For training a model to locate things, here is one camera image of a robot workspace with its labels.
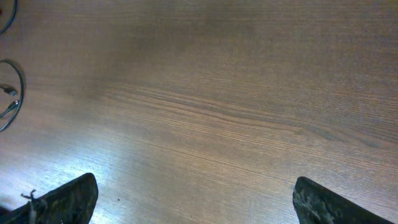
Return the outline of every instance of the brown wood tabletop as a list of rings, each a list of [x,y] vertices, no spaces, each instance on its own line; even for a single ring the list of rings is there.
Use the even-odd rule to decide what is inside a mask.
[[[22,0],[3,58],[0,206],[92,172],[92,223],[298,223],[304,175],[398,223],[397,1]]]

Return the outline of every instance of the cable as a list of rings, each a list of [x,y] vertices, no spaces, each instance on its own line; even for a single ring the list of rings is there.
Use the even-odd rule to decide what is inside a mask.
[[[0,35],[3,34],[11,26],[12,22],[15,19],[15,15],[17,14],[17,8],[18,8],[18,0],[14,0],[14,8],[12,9],[11,17],[8,20],[7,24],[4,26],[4,28],[0,30]]]
[[[8,126],[10,126],[12,121],[17,116],[17,114],[22,106],[22,102],[24,101],[25,85],[24,85],[24,77],[22,76],[21,71],[16,67],[16,65],[14,64],[14,62],[12,62],[12,60],[4,59],[4,60],[0,60],[0,63],[6,63],[6,64],[10,65],[17,72],[18,77],[19,77],[19,82],[21,83],[21,93],[19,94],[19,100],[12,102],[10,104],[10,106],[8,107],[8,109],[6,110],[9,112],[10,110],[12,110],[13,108],[16,107],[16,111],[12,115],[11,119],[0,129],[0,132],[1,132],[1,131],[5,130],[6,128],[8,128]]]

